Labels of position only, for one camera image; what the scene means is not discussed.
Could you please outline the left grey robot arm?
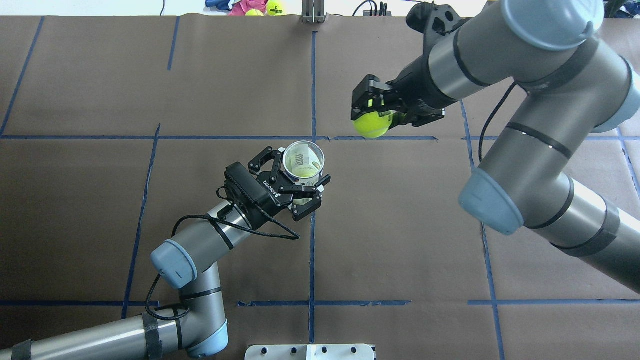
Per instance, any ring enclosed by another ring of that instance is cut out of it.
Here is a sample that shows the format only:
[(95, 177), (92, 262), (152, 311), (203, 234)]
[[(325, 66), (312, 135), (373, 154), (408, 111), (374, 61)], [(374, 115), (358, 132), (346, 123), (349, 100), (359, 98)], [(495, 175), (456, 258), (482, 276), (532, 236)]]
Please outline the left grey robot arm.
[(229, 344), (229, 322), (218, 262), (251, 235), (298, 240), (278, 221), (288, 211), (300, 221), (322, 205), (330, 176), (318, 145), (297, 141), (287, 148), (266, 147), (247, 166), (234, 162), (224, 171), (216, 194), (220, 204), (174, 224), (150, 259), (157, 271), (145, 310), (105, 325), (41, 341), (19, 342), (1, 351), (3, 360), (160, 360), (185, 351), (203, 359)]

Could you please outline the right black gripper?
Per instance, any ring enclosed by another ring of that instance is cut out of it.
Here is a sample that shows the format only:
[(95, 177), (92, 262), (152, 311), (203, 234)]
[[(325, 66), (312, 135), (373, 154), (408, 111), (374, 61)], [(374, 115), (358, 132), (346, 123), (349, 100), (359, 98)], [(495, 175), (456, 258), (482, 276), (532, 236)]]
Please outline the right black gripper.
[[(401, 102), (405, 109), (400, 109)], [(418, 128), (443, 119), (446, 107), (456, 102), (435, 84), (429, 57), (421, 55), (387, 83), (375, 75), (366, 75), (352, 91), (350, 119), (356, 121), (366, 114), (394, 111), (389, 128)]]

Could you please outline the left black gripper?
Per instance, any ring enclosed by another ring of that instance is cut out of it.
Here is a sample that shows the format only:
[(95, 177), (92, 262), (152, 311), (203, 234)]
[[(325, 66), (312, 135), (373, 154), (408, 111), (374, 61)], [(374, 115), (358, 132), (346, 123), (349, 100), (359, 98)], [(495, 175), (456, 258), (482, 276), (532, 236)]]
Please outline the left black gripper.
[[(275, 217), (284, 210), (290, 210), (296, 222), (313, 214), (322, 206), (324, 186), (332, 179), (327, 174), (313, 186), (295, 185), (282, 171), (283, 159), (284, 150), (268, 146), (247, 164), (249, 173), (270, 193), (268, 207), (261, 210), (265, 223), (268, 218), (264, 214)], [(282, 189), (286, 187), (287, 193), (283, 193)]]

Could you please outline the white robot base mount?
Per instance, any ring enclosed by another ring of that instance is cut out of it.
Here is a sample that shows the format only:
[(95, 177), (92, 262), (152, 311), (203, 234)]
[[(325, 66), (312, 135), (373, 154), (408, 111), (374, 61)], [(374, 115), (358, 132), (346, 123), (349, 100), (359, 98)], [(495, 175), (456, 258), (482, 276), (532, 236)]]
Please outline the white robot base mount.
[(376, 360), (374, 345), (332, 344), (256, 344), (249, 346), (245, 360)]

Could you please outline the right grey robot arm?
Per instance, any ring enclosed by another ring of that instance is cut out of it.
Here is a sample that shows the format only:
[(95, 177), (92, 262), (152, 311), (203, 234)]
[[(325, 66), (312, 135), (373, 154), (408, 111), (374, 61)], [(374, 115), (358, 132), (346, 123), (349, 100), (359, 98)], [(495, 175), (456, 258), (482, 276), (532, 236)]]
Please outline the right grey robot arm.
[(512, 78), (526, 98), (480, 160), (458, 202), (504, 235), (526, 227), (639, 292), (639, 221), (564, 172), (592, 133), (639, 111), (639, 75), (601, 39), (601, 0), (499, 0), (473, 18), (418, 3), (407, 15), (423, 53), (388, 82), (366, 75), (350, 118), (394, 112), (419, 127)]

